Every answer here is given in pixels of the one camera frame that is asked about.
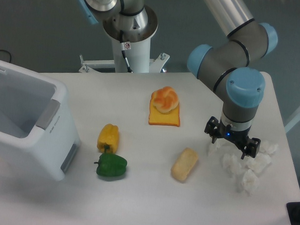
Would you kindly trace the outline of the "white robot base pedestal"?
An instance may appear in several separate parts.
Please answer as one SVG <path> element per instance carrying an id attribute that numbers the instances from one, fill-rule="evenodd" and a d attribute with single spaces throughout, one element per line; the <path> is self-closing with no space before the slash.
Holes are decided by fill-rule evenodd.
<path id="1" fill-rule="evenodd" d="M 155 12 L 144 6 L 136 15 L 117 14 L 102 21 L 106 35 L 111 39 L 113 60 L 85 60 L 80 55 L 81 70 L 113 68 L 117 73 L 162 73 L 170 55 L 163 52 L 150 57 L 151 38 L 158 29 Z"/>

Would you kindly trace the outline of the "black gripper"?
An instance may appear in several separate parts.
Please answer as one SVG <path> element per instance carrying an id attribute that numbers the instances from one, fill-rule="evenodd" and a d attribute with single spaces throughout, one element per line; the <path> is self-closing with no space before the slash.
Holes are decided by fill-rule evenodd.
<path id="1" fill-rule="evenodd" d="M 225 121 L 218 121 L 215 117 L 210 117 L 205 125 L 204 132 L 211 137 L 212 144 L 215 144 L 218 138 L 223 138 L 237 148 L 241 148 L 241 159 L 245 156 L 255 158 L 259 152 L 261 140 L 250 138 L 249 130 L 253 120 L 248 122 L 234 122 L 225 118 Z"/>

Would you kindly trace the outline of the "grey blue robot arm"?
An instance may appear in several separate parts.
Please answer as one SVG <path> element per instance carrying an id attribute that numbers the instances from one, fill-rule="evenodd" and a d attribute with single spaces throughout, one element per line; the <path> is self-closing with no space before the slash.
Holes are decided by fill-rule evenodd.
<path id="1" fill-rule="evenodd" d="M 267 23 L 257 23 L 243 0 L 204 0 L 228 42 L 217 49 L 196 47 L 188 70 L 223 101 L 220 119 L 211 117 L 205 133 L 226 139 L 255 157 L 261 141 L 248 136 L 265 90 L 263 75 L 249 67 L 275 49 L 278 37 Z M 91 24 L 102 22 L 111 38 L 114 68 L 123 73 L 149 73 L 151 37 L 158 20 L 144 0 L 78 0 Z"/>

